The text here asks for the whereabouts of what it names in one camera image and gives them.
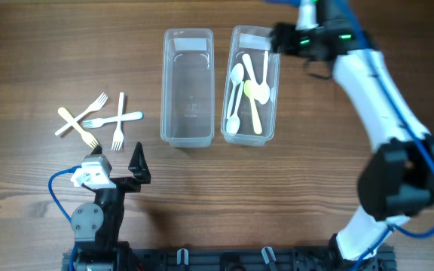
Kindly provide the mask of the yellow plastic fork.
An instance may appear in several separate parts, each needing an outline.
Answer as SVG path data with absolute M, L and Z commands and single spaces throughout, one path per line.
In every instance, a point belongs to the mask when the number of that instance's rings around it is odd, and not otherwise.
M 58 114 L 67 122 L 67 124 L 70 124 L 81 135 L 81 138 L 85 144 L 91 148 L 100 146 L 100 143 L 96 140 L 96 138 L 90 132 L 85 131 L 66 108 L 58 108 Z

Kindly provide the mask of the white plastic fork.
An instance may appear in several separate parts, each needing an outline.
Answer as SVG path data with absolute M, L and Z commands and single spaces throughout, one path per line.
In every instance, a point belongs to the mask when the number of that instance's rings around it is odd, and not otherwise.
M 76 121 L 81 120 L 83 117 L 86 117 L 89 113 L 99 111 L 107 102 L 109 96 L 106 93 L 102 93 L 94 102 L 92 102 L 85 111 L 80 113 L 77 117 L 74 117 Z M 69 123 L 65 124 L 63 127 L 58 129 L 54 135 L 59 136 L 64 133 L 71 125 Z
M 118 100 L 118 115 L 116 121 L 116 129 L 114 131 L 113 139 L 112 139 L 113 151 L 119 151 L 122 148 L 122 144 L 124 141 L 124 133 L 121 127 L 122 117 L 124 113 L 124 99 L 125 99 L 124 93 L 120 92 L 119 100 Z

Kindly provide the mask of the light blue plastic fork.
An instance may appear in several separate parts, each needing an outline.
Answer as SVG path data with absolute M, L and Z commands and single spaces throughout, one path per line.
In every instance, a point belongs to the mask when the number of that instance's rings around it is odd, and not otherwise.
M 135 111 L 132 113 L 123 114 L 121 116 L 121 121 L 132 121 L 132 120 L 140 120 L 144 117 L 143 113 L 141 111 Z M 107 123 L 114 123 L 118 121 L 118 117 L 106 117 L 106 118 L 94 118 L 90 120 L 84 120 L 81 125 L 83 128 L 89 128 L 89 129 L 96 129 L 100 128 Z

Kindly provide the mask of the white plastic spoon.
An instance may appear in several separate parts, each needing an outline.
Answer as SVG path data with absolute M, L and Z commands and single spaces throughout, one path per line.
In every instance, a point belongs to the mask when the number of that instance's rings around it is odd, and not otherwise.
M 240 86 L 239 86 L 239 91 L 237 94 L 235 106 L 234 106 L 234 112 L 229 117 L 229 119 L 226 123 L 226 131 L 230 134 L 236 134 L 240 128 L 240 119 L 238 117 L 238 108 L 239 108 L 240 100 L 241 100 L 241 97 L 243 94 L 243 87 L 244 87 L 244 82 L 241 82 Z
M 254 68 L 252 65 L 252 60 L 249 54 L 245 53 L 242 56 L 243 64 L 248 72 L 249 79 L 253 82 L 254 87 L 252 88 L 252 94 L 254 99 L 259 100 L 261 96 L 260 84 L 257 84 L 257 80 L 255 78 Z
M 231 70 L 231 83 L 232 83 L 232 90 L 231 95 L 228 101 L 228 108 L 226 112 L 226 118 L 229 119 L 231 116 L 232 108 L 234 106 L 234 98 L 236 93 L 237 86 L 242 82 L 244 76 L 244 69 L 243 65 L 241 63 L 237 63 Z
M 266 104 L 270 98 L 270 87 L 267 84 L 268 60 L 269 60 L 269 52 L 265 51 L 264 52 L 264 59 L 263 59 L 262 82 L 260 84 L 261 96 L 258 100 L 262 105 Z

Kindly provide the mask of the yellow plastic spoon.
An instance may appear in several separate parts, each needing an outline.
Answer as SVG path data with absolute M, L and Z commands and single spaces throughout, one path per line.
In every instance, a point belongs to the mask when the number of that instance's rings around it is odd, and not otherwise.
M 253 87 L 254 87 L 254 84 L 251 80 L 245 81 L 244 94 L 249 99 L 249 104 L 250 104 L 250 108 L 251 108 L 251 115 L 252 115 L 253 131 L 256 135 L 260 135 L 260 134 L 262 134 L 262 126 L 261 126 L 260 117 L 258 115 L 258 110 L 257 110 L 256 104 L 255 104 L 255 99 L 254 99 L 254 96 L 252 94 L 252 88 Z

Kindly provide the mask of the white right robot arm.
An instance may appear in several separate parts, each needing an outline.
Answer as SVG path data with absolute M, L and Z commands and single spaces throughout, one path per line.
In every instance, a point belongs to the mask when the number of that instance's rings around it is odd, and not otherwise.
M 434 135 L 408 107 L 388 72 L 384 55 L 342 0 L 294 0 L 296 23 L 270 34 L 275 53 L 324 62 L 329 77 L 359 115 L 372 156 L 357 181 L 359 206 L 329 244 L 332 266 L 356 270 L 373 259 L 394 232 L 434 206 Z M 408 236 L 428 239 L 429 230 Z

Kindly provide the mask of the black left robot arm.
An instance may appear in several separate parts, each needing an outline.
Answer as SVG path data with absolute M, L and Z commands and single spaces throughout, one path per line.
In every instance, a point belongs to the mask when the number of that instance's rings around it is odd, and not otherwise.
M 151 182 L 142 143 L 130 159 L 128 177 L 112 178 L 112 166 L 102 148 L 96 147 L 77 167 L 72 183 L 95 194 L 93 202 L 77 207 L 71 216 L 75 247 L 63 258 L 63 270 L 143 270 L 129 243 L 119 241 L 124 218 L 124 198 Z

